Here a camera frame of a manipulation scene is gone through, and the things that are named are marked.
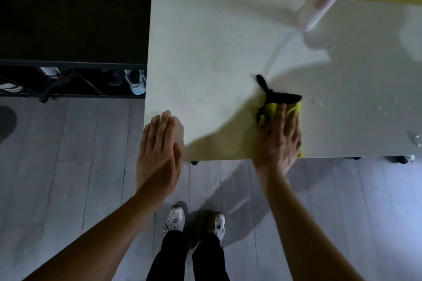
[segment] white table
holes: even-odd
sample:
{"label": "white table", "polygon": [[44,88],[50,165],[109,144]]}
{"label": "white table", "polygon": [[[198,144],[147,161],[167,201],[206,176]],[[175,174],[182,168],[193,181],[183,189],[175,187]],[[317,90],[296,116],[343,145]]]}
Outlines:
{"label": "white table", "polygon": [[152,0],[145,122],[170,109],[187,160],[248,159],[263,74],[303,96],[304,157],[419,154],[422,8],[339,0],[305,33],[303,1]]}

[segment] gray wooden floor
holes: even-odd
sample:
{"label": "gray wooden floor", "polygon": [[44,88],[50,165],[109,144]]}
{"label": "gray wooden floor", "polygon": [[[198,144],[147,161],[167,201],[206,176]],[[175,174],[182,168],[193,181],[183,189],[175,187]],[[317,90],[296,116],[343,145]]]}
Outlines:
{"label": "gray wooden floor", "polygon": [[[0,279],[20,280],[135,191],[143,100],[0,98],[17,114],[0,145]],[[422,279],[422,165],[385,158],[299,160],[288,177],[305,207],[367,280]],[[145,280],[170,207],[226,216],[231,280],[291,280],[248,160],[185,164],[175,193],[138,234],[116,281]],[[188,255],[185,279],[193,281]]]}

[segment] black pants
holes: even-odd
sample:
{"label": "black pants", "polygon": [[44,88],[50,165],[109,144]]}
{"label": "black pants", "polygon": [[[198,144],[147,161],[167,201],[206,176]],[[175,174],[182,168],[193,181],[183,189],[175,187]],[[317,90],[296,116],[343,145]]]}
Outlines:
{"label": "black pants", "polygon": [[[169,231],[164,237],[161,250],[152,262],[146,281],[184,280],[184,263],[187,256],[187,240],[180,231]],[[192,254],[195,281],[229,281],[224,263],[224,251],[219,238],[207,233]]]}

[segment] light blue shoe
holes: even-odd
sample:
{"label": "light blue shoe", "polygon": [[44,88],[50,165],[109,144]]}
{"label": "light blue shoe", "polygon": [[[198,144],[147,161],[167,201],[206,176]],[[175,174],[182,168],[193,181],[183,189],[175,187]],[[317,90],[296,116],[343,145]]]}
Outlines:
{"label": "light blue shoe", "polygon": [[146,90],[146,78],[143,70],[125,70],[124,77],[135,95],[142,95]]}

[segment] foot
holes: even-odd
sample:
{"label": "foot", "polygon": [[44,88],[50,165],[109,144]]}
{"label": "foot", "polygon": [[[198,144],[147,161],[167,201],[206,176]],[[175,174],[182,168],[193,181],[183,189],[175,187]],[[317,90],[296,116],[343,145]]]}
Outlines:
{"label": "foot", "polygon": [[219,212],[214,212],[208,222],[207,232],[215,234],[220,239],[220,242],[223,241],[224,234],[226,232],[226,220],[224,215]]}
{"label": "foot", "polygon": [[183,232],[184,221],[183,209],[181,207],[172,207],[168,214],[167,222],[162,226],[164,234],[172,230]]}

